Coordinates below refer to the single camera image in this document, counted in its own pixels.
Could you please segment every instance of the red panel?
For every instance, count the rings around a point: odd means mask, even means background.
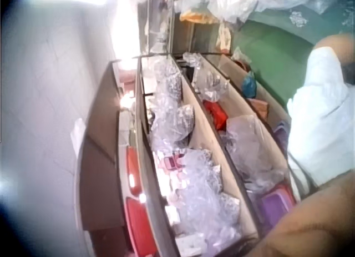
[[[132,195],[138,197],[142,193],[142,186],[140,184],[137,151],[132,147],[127,147],[127,173],[129,189]],[[129,175],[134,178],[134,187],[130,185]]]
[[[126,218],[133,249],[138,257],[157,252],[144,204],[132,198],[126,199]]]

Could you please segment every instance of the person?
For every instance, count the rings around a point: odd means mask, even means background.
[[[350,256],[350,254],[354,256],[355,247],[352,244],[355,236],[354,91],[351,86],[344,84],[341,71],[342,65],[353,62],[354,39],[346,34],[321,40],[310,54],[303,88],[310,88],[306,91],[311,92],[305,93],[302,92],[303,90],[298,90],[291,100],[291,141],[288,153],[289,161],[290,155],[293,154],[293,163],[290,163],[290,167],[296,170],[296,175],[305,173],[308,176],[304,177],[303,185],[306,180],[310,179],[313,183],[318,183],[318,186],[326,186],[326,188],[323,187],[310,195],[285,215],[275,228],[247,254],[248,257],[327,257]],[[307,116],[300,110],[306,110],[306,114],[313,112],[314,115],[310,116],[311,121],[316,123],[309,123],[307,119],[304,119]],[[349,122],[342,122],[338,119],[337,124],[336,118],[328,120],[327,118],[332,117],[333,113],[335,117],[343,117],[343,120]],[[316,132],[318,128],[319,134],[314,135],[308,130],[303,130],[303,133],[299,132],[299,129],[306,129],[310,124],[313,124],[311,131]],[[292,130],[295,125],[300,125],[300,127]],[[340,132],[337,137],[332,137],[334,133],[337,133],[338,128],[345,129],[347,133]],[[301,143],[312,140],[312,136],[317,139],[315,143],[310,142],[310,145],[317,150],[310,148],[309,145],[304,145],[303,149],[297,149]],[[326,140],[324,144],[317,145],[322,141],[321,136],[328,136],[328,138],[324,138]]]
[[[355,167],[355,87],[344,82],[342,72],[353,66],[353,42],[349,34],[318,42],[308,58],[305,83],[287,104],[292,119],[288,163],[301,197]]]

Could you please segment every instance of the red item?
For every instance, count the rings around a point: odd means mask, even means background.
[[[127,198],[125,213],[129,236],[136,255],[138,257],[154,255],[158,250],[144,204],[132,198]]]
[[[137,151],[128,146],[127,147],[127,177],[129,189],[132,195],[138,197],[142,193],[142,186],[140,184],[139,166]]]
[[[174,154],[173,156],[164,157],[161,161],[160,167],[164,170],[165,174],[169,174],[171,171],[179,170],[182,165],[178,163],[178,159],[183,157],[183,154]]]
[[[211,103],[207,100],[204,100],[203,104],[208,113],[212,115],[216,129],[218,131],[226,130],[228,115],[224,112],[222,107],[218,103]]]

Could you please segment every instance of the orange item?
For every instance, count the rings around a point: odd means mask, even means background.
[[[158,250],[151,232],[145,205],[132,198],[127,198],[125,213],[129,236],[137,257],[154,255]]]
[[[204,107],[213,117],[213,123],[217,130],[226,130],[228,115],[218,103],[211,103],[207,100],[203,102]]]
[[[132,195],[138,197],[142,193],[142,186],[140,184],[139,166],[137,151],[128,146],[127,147],[127,177],[129,189]]]
[[[254,108],[255,111],[258,112],[260,117],[264,120],[267,121],[267,116],[268,116],[268,103],[264,102],[263,100],[257,100],[257,99],[248,99],[249,102],[251,103],[252,107]]]

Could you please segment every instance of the red package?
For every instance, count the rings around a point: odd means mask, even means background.
[[[224,112],[218,103],[211,103],[207,100],[203,101],[207,112],[213,117],[213,123],[216,129],[226,130],[228,115]]]
[[[164,157],[159,166],[162,167],[165,174],[168,175],[170,171],[182,168],[182,165],[178,163],[178,159],[183,156],[183,154],[174,154],[173,156]]]

